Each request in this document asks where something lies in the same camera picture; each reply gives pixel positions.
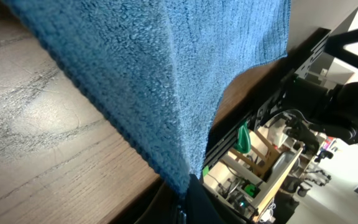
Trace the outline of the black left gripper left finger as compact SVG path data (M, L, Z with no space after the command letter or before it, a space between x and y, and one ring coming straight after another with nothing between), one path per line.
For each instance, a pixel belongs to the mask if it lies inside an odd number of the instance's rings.
M172 224L177 222L178 197L162 180L141 193L109 224Z

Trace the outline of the blue microfiber cloth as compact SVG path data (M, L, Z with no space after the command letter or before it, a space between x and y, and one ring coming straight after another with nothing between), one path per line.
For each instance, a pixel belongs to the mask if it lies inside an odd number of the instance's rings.
M65 75L178 194L223 93L287 54L289 0L8 0Z

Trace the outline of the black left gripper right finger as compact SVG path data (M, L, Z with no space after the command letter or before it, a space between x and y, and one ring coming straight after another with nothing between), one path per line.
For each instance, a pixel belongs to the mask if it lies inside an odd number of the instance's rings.
M186 222L189 224L246 224L227 205L213 197L198 178L191 174L185 197Z

